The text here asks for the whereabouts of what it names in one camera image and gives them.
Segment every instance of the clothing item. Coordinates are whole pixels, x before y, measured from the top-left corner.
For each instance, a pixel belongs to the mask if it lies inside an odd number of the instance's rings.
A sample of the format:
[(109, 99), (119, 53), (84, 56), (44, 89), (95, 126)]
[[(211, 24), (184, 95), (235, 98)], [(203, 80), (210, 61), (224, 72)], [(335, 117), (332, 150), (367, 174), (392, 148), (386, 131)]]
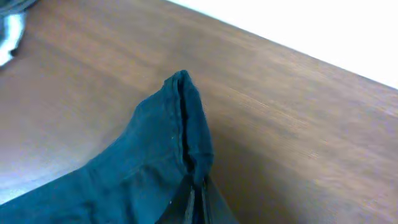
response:
[(1, 223), (236, 223), (208, 174), (210, 132), (182, 70), (82, 168), (0, 206)]
[(10, 61), (25, 30), (26, 9), (36, 0), (0, 0), (0, 66)]

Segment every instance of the wood grain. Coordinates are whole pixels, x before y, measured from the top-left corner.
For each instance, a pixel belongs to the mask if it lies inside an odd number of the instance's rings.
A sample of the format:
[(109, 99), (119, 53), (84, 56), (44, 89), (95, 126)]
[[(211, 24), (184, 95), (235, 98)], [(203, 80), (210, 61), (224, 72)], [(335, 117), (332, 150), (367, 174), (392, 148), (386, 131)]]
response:
[(100, 153), (181, 69), (242, 223), (398, 222), (397, 90), (160, 0), (32, 8), (0, 74), (0, 203)]

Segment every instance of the wooden table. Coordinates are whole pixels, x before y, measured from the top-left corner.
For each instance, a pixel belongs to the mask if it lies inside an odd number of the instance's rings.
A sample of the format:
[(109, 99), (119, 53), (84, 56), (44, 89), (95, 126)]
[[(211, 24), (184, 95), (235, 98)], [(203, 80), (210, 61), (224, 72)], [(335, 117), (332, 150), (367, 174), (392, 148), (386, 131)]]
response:
[(181, 69), (242, 223), (398, 222), (397, 90), (160, 0), (31, 10), (0, 74), (0, 203), (100, 153)]

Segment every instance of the brown wooden surface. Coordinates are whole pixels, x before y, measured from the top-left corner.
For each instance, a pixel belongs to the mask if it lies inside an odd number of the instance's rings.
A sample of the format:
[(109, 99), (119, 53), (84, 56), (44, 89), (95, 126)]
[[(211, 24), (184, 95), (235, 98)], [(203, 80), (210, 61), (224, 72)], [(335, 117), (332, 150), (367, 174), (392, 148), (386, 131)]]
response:
[(398, 222), (397, 90), (169, 2), (117, 2), (31, 10), (0, 74), (0, 203), (100, 153), (187, 69), (242, 223)]

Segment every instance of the white wall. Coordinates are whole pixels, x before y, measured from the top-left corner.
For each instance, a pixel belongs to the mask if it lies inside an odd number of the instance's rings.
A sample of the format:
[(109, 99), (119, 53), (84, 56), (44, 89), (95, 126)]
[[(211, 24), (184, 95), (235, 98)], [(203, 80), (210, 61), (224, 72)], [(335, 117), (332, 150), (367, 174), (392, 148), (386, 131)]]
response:
[(398, 2), (169, 0), (398, 88)]

